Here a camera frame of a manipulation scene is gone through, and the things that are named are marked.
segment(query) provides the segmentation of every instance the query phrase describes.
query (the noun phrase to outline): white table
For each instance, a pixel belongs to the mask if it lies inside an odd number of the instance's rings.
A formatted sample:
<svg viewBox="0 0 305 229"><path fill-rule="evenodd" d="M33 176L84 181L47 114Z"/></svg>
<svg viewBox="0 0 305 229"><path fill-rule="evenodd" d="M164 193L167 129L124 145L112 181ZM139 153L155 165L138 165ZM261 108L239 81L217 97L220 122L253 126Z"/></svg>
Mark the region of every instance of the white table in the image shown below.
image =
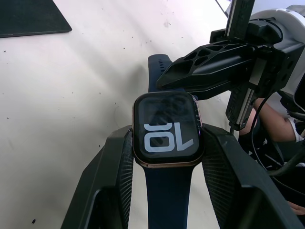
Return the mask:
<svg viewBox="0 0 305 229"><path fill-rule="evenodd" d="M148 56L175 60L226 26L214 0L54 2L72 32L0 39L1 229L59 229L82 171L112 131L131 124L148 89ZM201 101L203 122L228 130L228 97ZM137 164L133 180L130 228L144 229ZM218 228L201 166L188 228Z"/></svg>

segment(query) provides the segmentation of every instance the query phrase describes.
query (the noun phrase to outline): watch band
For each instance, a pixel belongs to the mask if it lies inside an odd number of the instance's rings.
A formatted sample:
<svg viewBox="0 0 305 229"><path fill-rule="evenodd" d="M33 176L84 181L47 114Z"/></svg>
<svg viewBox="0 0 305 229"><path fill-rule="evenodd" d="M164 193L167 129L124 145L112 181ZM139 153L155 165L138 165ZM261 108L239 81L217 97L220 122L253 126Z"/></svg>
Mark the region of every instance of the watch band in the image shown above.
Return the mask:
<svg viewBox="0 0 305 229"><path fill-rule="evenodd" d="M149 229L186 229L193 168L143 168Z"/></svg>

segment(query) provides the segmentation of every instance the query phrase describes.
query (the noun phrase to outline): watch screen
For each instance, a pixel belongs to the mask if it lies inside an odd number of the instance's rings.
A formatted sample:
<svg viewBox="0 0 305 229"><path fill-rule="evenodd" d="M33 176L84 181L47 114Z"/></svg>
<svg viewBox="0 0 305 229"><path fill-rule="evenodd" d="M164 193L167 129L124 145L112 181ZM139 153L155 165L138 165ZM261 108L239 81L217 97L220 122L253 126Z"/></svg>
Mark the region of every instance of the watch screen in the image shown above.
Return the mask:
<svg viewBox="0 0 305 229"><path fill-rule="evenodd" d="M133 107L133 148L145 163L189 162L203 152L195 99L186 92L147 93Z"/></svg>

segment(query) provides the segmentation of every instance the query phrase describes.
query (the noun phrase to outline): person's hand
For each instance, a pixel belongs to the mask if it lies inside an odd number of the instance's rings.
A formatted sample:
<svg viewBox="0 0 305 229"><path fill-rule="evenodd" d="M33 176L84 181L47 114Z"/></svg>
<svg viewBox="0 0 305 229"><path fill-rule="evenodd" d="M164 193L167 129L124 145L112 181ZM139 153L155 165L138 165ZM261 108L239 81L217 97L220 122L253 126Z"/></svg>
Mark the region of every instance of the person's hand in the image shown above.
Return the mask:
<svg viewBox="0 0 305 229"><path fill-rule="evenodd" d="M291 203L289 201L287 201L288 205L291 207L291 210L294 211L294 213L296 215L305 215L305 208L304 207L301 207L301 206L298 206L294 203Z"/></svg>

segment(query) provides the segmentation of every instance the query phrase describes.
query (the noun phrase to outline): white sleeve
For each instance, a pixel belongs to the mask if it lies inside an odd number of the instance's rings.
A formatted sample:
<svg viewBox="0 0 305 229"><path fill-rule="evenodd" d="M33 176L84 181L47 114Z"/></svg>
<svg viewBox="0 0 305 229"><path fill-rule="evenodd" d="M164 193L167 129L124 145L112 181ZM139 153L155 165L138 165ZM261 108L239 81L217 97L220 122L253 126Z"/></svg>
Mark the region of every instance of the white sleeve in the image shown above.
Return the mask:
<svg viewBox="0 0 305 229"><path fill-rule="evenodd" d="M296 131L294 118L290 117L290 118L288 118L288 120L289 120L289 122L290 122L290 124L291 124L291 126L292 126L292 128L293 128L293 130L294 130L294 132L295 132L295 141L296 141L296 142L303 141L304 138L302 138L302 137L297 133L297 131Z"/></svg>

